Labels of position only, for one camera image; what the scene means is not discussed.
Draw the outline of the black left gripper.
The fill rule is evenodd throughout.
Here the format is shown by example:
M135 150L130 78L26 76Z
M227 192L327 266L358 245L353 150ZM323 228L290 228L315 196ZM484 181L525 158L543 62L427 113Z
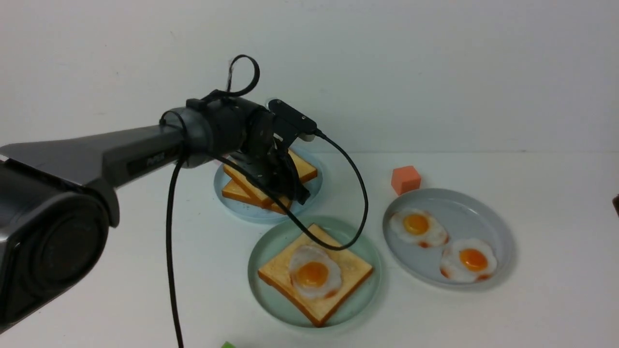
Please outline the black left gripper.
M269 112L253 113L246 123L245 141L231 156L257 188L305 205L311 194L301 183L292 157L278 148L273 121L274 116Z

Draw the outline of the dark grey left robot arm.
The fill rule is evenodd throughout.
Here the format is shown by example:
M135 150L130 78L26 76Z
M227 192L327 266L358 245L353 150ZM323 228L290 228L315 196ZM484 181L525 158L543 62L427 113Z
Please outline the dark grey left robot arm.
M287 150L314 121L272 99L188 99L157 125L1 148L1 330L77 284L119 224L117 188L171 163L195 168L232 156L271 192L304 203Z

